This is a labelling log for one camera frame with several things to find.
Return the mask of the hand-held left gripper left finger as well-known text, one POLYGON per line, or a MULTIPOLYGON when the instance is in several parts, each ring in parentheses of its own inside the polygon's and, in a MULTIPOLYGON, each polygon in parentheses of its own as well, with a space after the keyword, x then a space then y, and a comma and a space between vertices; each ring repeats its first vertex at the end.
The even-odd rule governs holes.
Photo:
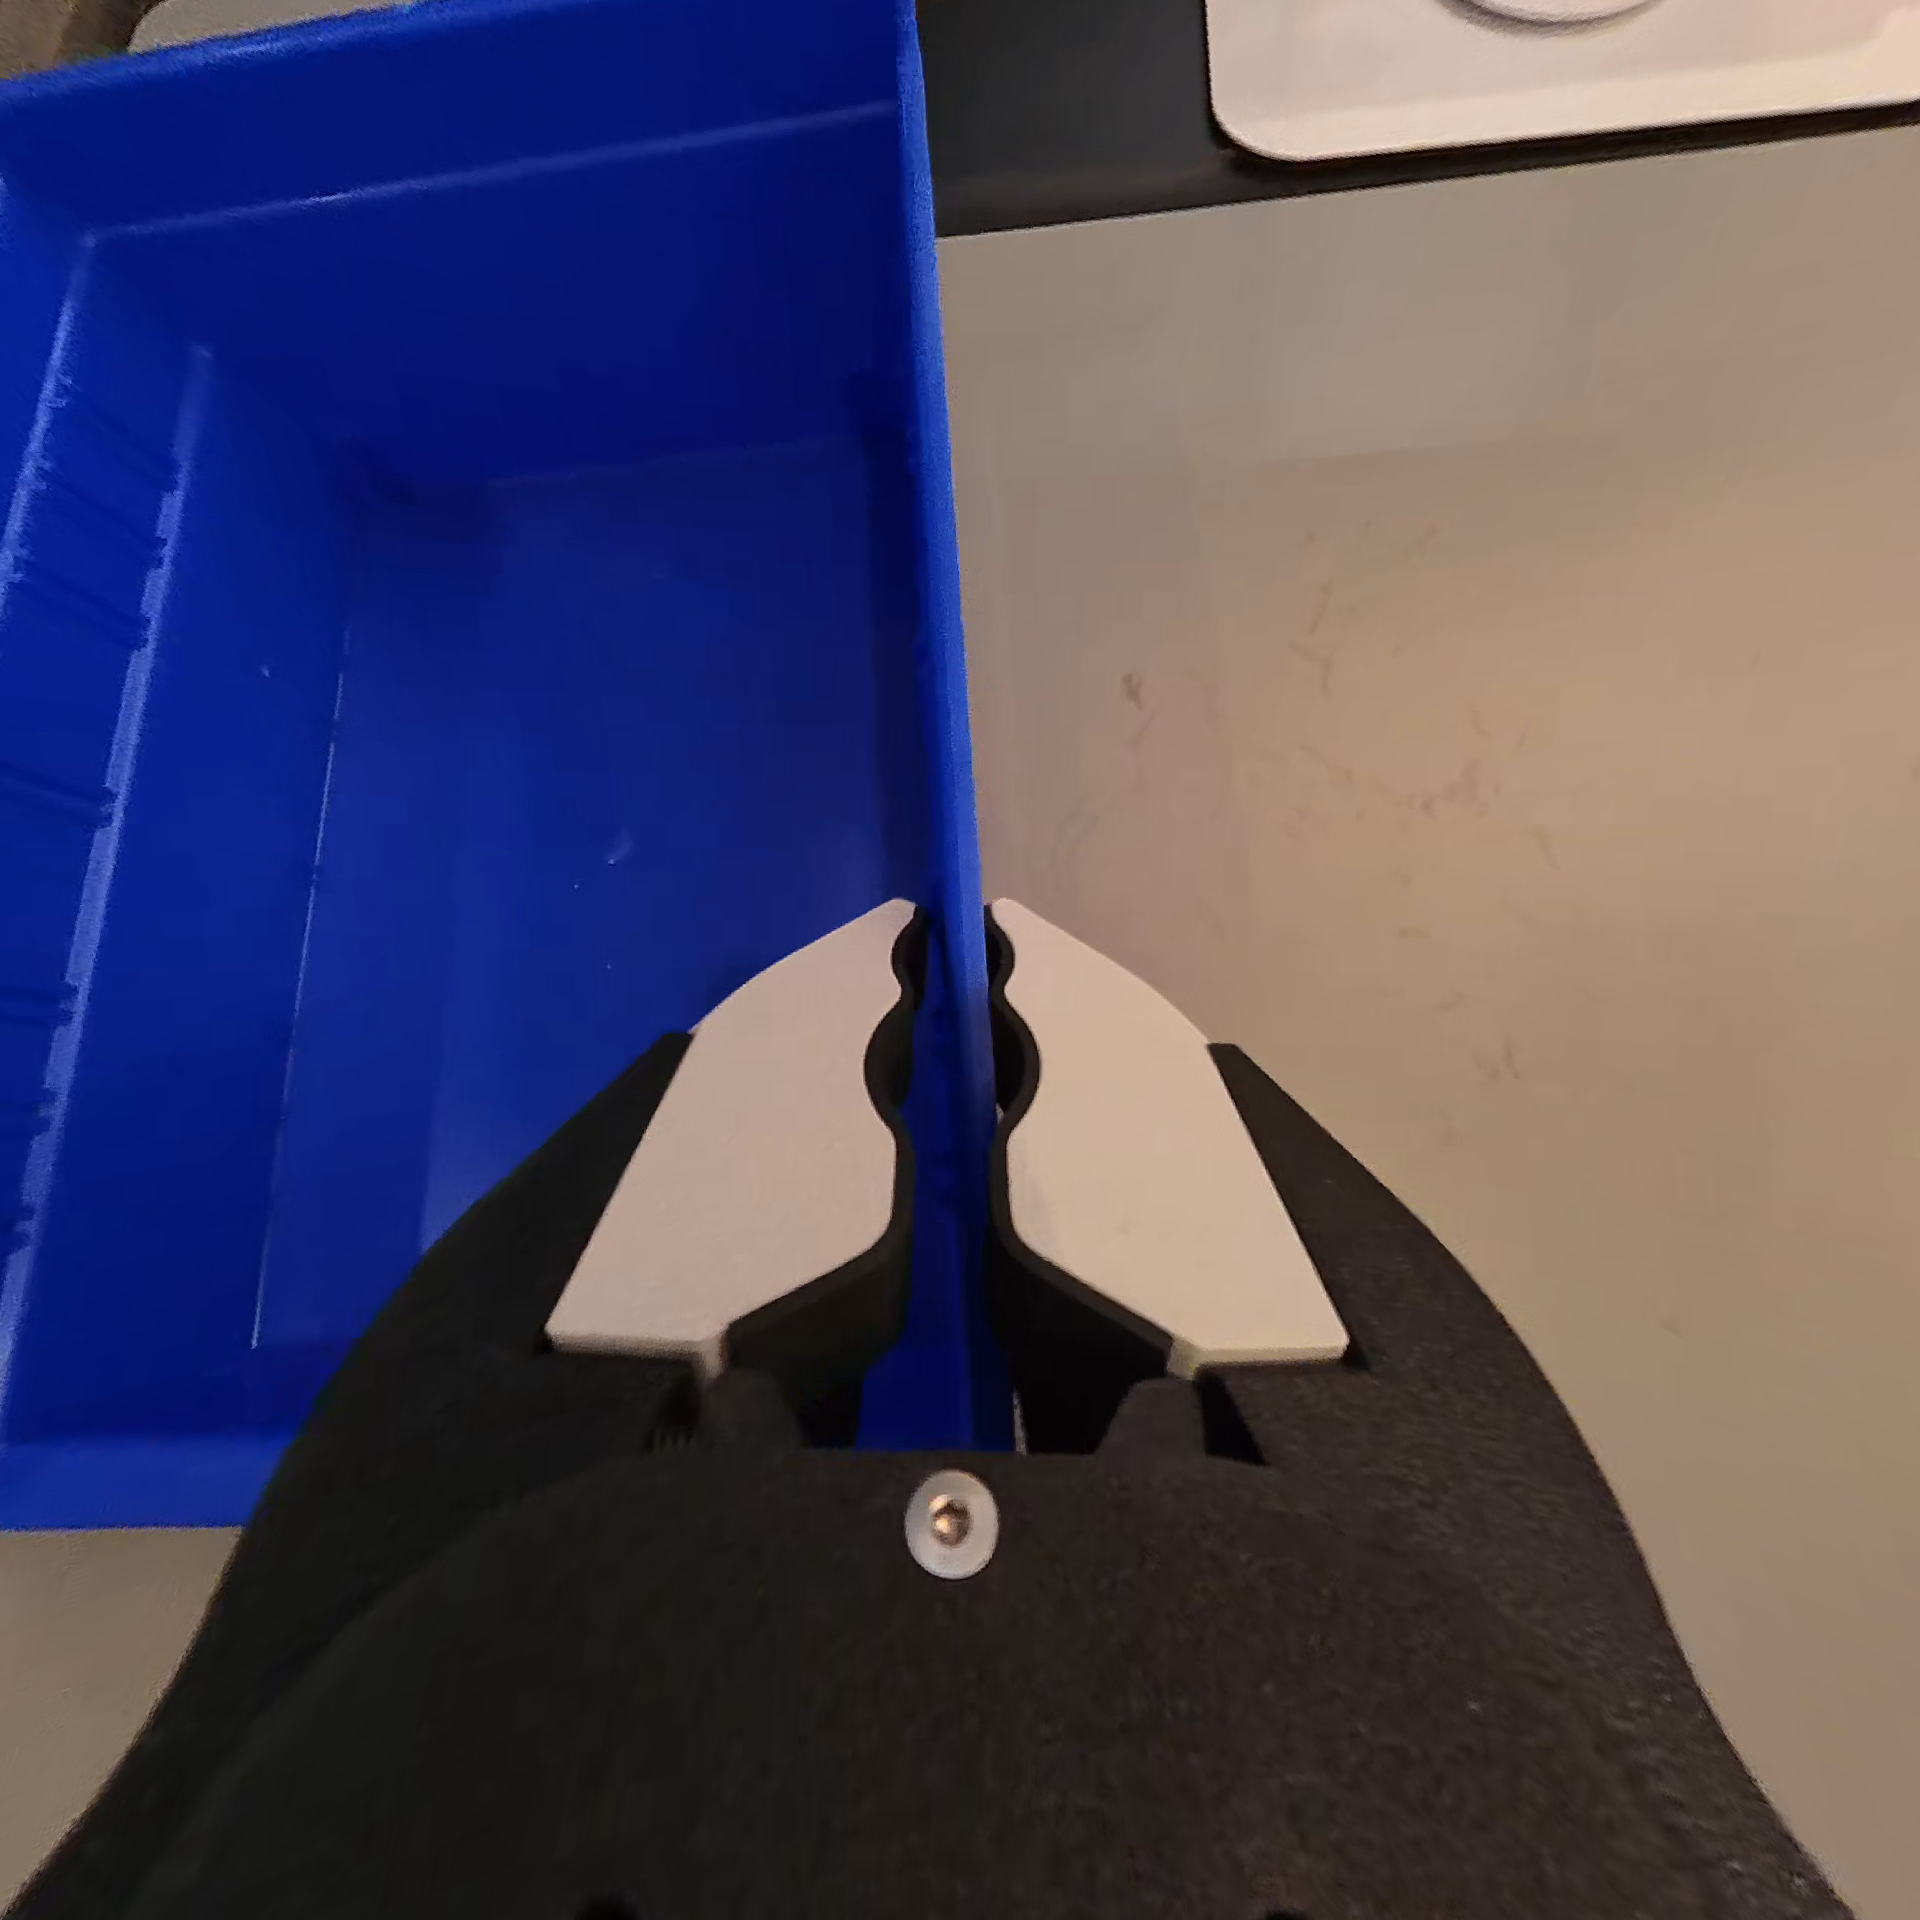
POLYGON ((891 898, 697 1022, 545 1322, 559 1353, 858 1378, 898 1336, 921 912, 891 898))

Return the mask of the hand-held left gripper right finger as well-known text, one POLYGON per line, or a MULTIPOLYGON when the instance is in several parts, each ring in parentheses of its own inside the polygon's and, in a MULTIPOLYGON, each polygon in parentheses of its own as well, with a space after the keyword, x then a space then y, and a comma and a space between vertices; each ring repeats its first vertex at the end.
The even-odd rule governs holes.
POLYGON ((1010 1353, 1195 1378, 1350 1334, 1203 1029, 1015 898, 988 909, 991 1231, 1010 1353))

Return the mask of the blue plastic bin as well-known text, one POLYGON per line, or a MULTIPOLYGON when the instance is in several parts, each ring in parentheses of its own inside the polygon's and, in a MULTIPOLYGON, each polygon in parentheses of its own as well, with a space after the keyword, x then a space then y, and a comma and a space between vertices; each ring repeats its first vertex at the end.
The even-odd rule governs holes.
POLYGON ((999 1445, 910 4, 404 4, 4 81, 4 1532, 239 1525, 666 1030, 931 918, 875 1448, 999 1445))

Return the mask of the wooden document stand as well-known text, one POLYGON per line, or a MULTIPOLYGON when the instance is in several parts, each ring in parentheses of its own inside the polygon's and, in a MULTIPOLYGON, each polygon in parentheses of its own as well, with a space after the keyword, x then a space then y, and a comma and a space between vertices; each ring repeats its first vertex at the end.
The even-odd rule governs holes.
POLYGON ((1916 104, 1907 1, 1206 1, 1211 112, 1266 159, 1470 153, 1916 104))

